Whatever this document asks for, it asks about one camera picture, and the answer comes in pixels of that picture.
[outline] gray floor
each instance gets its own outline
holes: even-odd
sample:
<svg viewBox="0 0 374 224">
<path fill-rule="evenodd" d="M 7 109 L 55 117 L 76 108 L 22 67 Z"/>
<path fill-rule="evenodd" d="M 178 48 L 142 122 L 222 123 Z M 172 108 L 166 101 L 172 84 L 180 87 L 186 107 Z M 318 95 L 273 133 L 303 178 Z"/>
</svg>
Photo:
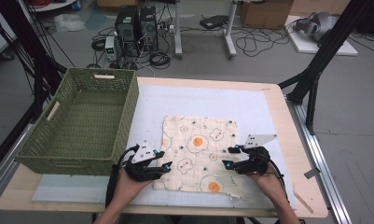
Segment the gray floor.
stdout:
<svg viewBox="0 0 374 224">
<path fill-rule="evenodd" d="M 49 16 L 74 13 L 65 8 Z M 77 12 L 83 21 L 91 10 Z M 182 21 L 199 27 L 197 20 Z M 91 38 L 114 24 L 106 19 L 96 29 L 54 34 L 77 67 L 92 63 Z M 235 35 L 233 39 L 243 36 Z M 241 82 L 280 83 L 303 71 L 313 55 L 296 53 L 291 43 L 249 58 L 237 49 L 238 56 L 229 60 L 221 33 L 182 33 L 184 55 L 173 56 L 171 66 L 155 71 L 156 77 L 229 80 Z M 374 223 L 374 52 L 352 40 L 357 57 L 336 56 L 324 71 L 317 96 L 314 130 L 353 223 Z M 374 42 L 359 40 L 374 49 Z M 52 45 L 56 59 L 71 66 Z M 103 60 L 100 65 L 108 66 Z M 152 71 L 138 71 L 152 77 Z M 0 60 L 0 144 L 31 104 L 33 98 L 18 60 Z M 90 214 L 26 213 L 0 211 L 1 223 L 90 223 Z M 262 218 L 263 223 L 274 220 Z M 333 216 L 308 219 L 308 223 L 335 223 Z"/>
</svg>

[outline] person's right hand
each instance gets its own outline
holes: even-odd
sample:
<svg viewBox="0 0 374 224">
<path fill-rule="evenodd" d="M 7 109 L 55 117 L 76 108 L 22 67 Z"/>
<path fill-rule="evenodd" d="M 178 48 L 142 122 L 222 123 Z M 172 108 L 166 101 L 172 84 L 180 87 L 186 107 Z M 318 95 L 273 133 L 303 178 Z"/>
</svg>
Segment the person's right hand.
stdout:
<svg viewBox="0 0 374 224">
<path fill-rule="evenodd" d="M 277 176 L 270 164 L 264 175 L 248 174 L 247 176 L 256 182 L 262 193 L 264 193 L 271 201 L 286 198 L 279 176 Z"/>
<path fill-rule="evenodd" d="M 248 174 L 260 190 L 271 200 L 276 209 L 277 215 L 282 224 L 298 224 L 299 220 L 295 215 L 294 210 L 286 199 L 285 192 L 282 184 L 280 183 L 278 174 L 274 171 L 269 163 L 267 172 L 264 175 Z"/>
</svg>

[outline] wicker basket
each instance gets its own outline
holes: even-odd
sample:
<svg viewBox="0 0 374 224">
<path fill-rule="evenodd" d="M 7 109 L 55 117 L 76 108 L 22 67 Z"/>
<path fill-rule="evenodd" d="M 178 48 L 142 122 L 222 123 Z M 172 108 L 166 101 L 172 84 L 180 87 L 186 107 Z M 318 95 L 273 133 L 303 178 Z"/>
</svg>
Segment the wicker basket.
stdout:
<svg viewBox="0 0 374 224">
<path fill-rule="evenodd" d="M 70 68 L 16 156 L 39 174 L 109 175 L 138 98 L 133 71 Z"/>
</svg>

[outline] wooden table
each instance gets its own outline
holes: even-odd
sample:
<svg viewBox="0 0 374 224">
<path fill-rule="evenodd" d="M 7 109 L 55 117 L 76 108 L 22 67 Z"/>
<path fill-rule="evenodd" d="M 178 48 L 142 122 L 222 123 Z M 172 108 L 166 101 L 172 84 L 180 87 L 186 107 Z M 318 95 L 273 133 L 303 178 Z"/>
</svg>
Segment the wooden table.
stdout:
<svg viewBox="0 0 374 224">
<path fill-rule="evenodd" d="M 282 149 L 285 164 L 292 180 L 294 194 L 298 201 L 298 217 L 326 217 L 326 203 L 315 177 L 307 179 L 305 173 L 312 168 L 305 149 L 299 138 L 297 128 L 291 118 L 283 93 L 275 84 L 241 83 L 211 80 L 171 79 L 138 77 L 139 85 L 156 85 L 172 87 L 193 87 L 211 89 L 229 89 L 244 91 L 262 91 L 265 94 L 271 118 Z M 97 203 L 42 203 L 33 202 L 42 175 L 33 173 L 20 165 L 0 198 L 0 209 L 18 211 L 67 211 L 100 213 L 103 204 Z M 204 208 L 129 205 L 124 213 L 166 214 L 166 215 L 202 215 L 202 216 L 236 216 L 236 217 L 276 217 L 267 210 L 240 208 Z"/>
</svg>

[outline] orange circle print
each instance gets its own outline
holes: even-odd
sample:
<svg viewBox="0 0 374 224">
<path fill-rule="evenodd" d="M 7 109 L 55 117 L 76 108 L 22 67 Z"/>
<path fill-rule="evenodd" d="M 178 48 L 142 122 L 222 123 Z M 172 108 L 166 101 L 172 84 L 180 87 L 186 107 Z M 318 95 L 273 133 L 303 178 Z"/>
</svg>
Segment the orange circle print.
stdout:
<svg viewBox="0 0 374 224">
<path fill-rule="evenodd" d="M 196 137 L 195 139 L 193 139 L 193 145 L 195 147 L 200 147 L 202 144 L 203 144 L 203 139 L 201 139 L 200 137 Z"/>
<path fill-rule="evenodd" d="M 217 183 L 215 183 L 215 182 L 210 182 L 210 184 L 209 184 L 209 190 L 212 193 L 218 193 L 221 190 L 221 187 L 219 187 L 219 185 Z"/>
</svg>

